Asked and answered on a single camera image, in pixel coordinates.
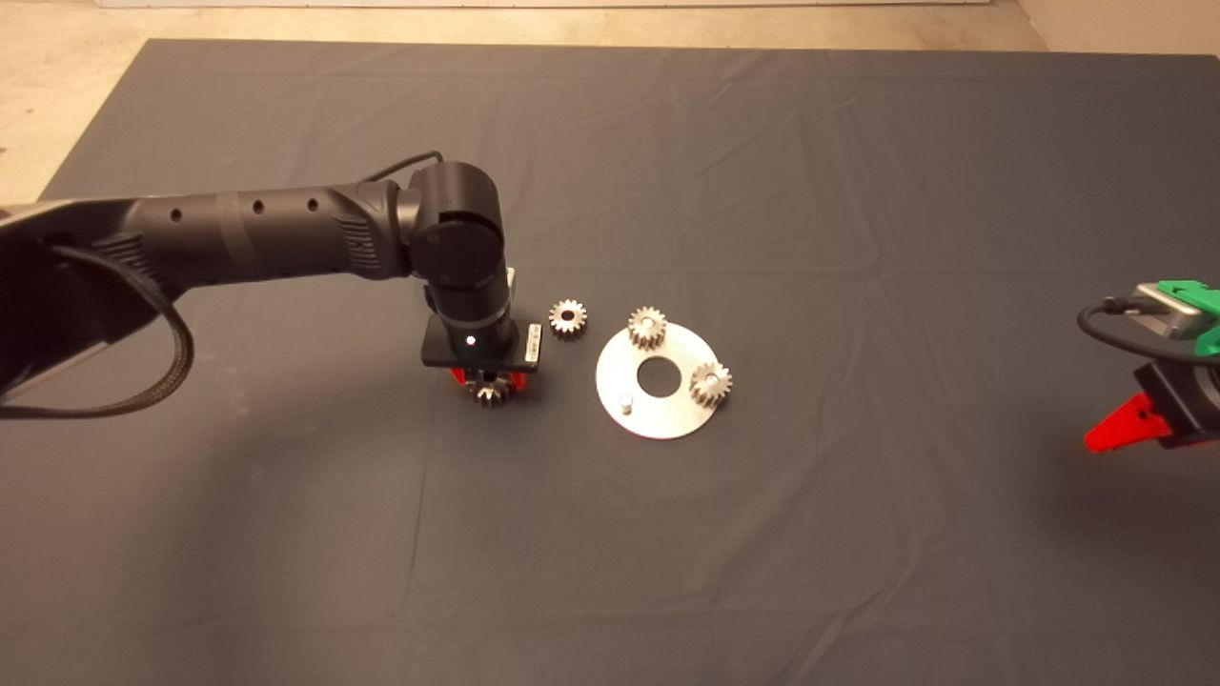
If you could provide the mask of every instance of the black cable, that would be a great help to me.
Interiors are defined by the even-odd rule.
[[[372,173],[370,176],[366,176],[365,178],[361,178],[360,183],[368,183],[368,182],[372,182],[372,181],[381,181],[381,179],[386,178],[387,176],[389,176],[389,175],[392,175],[392,173],[394,173],[394,172],[396,172],[399,170],[405,170],[406,167],[409,167],[411,165],[417,165],[417,164],[422,162],[423,160],[436,160],[438,162],[443,162],[443,161],[445,161],[445,156],[442,155],[437,150],[428,150],[427,153],[421,153],[418,155],[412,155],[412,156],[410,156],[410,157],[407,157],[405,160],[400,160],[398,162],[394,162],[393,165],[383,168],[379,172],[376,172],[376,173]]]
[[[1136,343],[1133,341],[1127,341],[1120,336],[1115,336],[1107,331],[1102,331],[1096,327],[1092,321],[1089,321],[1093,315],[1107,314],[1107,315],[1121,315],[1130,311],[1153,314],[1149,308],[1159,308],[1160,304],[1152,298],[1107,298],[1098,305],[1091,305],[1085,308],[1076,315],[1076,326],[1088,336],[1111,345],[1120,350],[1126,350],[1127,353],[1135,353],[1136,355],[1142,355],[1144,358],[1152,358],[1154,360],[1165,360],[1170,363],[1183,363],[1188,365],[1205,366],[1205,367],[1220,367],[1220,358],[1208,358],[1203,355],[1187,355],[1183,353],[1171,353],[1169,350],[1161,350],[1159,348],[1153,348],[1152,345],[1144,345],[1142,343]]]
[[[96,253],[68,248],[66,245],[52,245],[51,250],[68,260],[109,270],[118,275],[133,291],[139,293],[152,309],[165,317],[165,321],[170,325],[170,330],[173,332],[173,363],[171,363],[170,370],[165,372],[165,376],[157,380],[156,383],[126,400],[85,409],[0,405],[0,419],[99,419],[143,410],[168,398],[171,393],[182,386],[182,382],[187,378],[187,374],[190,371],[190,365],[195,359],[195,342],[190,337],[187,322],[182,320],[178,310],[173,308],[173,303],[161,292],[161,287],[131,266]]]

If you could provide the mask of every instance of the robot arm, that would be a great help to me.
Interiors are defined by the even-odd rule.
[[[96,259],[65,259],[79,253]],[[124,283],[96,266],[107,262],[135,273]],[[0,403],[149,323],[156,310],[133,280],[172,301],[190,288],[336,272],[426,282],[426,365],[517,385],[537,370],[537,341],[510,316],[495,184],[438,161],[406,188],[368,179],[0,210]]]
[[[1171,353],[1096,327],[1098,314],[1125,315],[1153,333],[1193,341],[1194,353]],[[1220,438],[1220,291],[1198,281],[1141,283],[1128,298],[1107,298],[1086,308],[1085,333],[1115,348],[1150,358],[1135,371],[1132,395],[1085,436],[1093,452],[1157,439],[1177,448]]]

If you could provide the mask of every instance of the table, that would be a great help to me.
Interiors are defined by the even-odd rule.
[[[499,184],[517,311],[590,331],[484,411],[417,283],[188,293],[170,400],[0,426],[0,681],[1211,681],[1220,454],[1088,455],[1138,360],[1074,315],[1211,277],[1218,143],[1214,57],[152,42],[48,198],[437,148]],[[734,374],[681,441],[594,393],[640,305]]]

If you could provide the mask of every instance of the circular metal plate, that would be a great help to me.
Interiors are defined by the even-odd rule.
[[[678,389],[666,398],[649,395],[639,387],[639,365],[651,358],[670,360],[682,374]],[[716,354],[703,338],[673,322],[669,322],[661,344],[651,350],[633,345],[623,328],[606,342],[598,358],[598,398],[606,414],[632,433],[680,438],[703,426],[716,411],[695,403],[688,388],[694,369],[715,360]]]

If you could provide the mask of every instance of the gear on plate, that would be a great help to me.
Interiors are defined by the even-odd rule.
[[[476,378],[466,382],[466,389],[476,403],[484,408],[503,405],[512,397],[512,381],[504,375],[494,375],[490,380]]]
[[[699,365],[691,375],[691,397],[705,408],[715,408],[733,389],[733,375],[720,363]]]
[[[551,333],[570,341],[584,333],[584,323],[589,321],[589,310],[576,300],[560,300],[551,306],[548,319]]]
[[[640,308],[627,320],[627,334],[637,348],[650,350],[665,341],[665,315],[656,308]]]

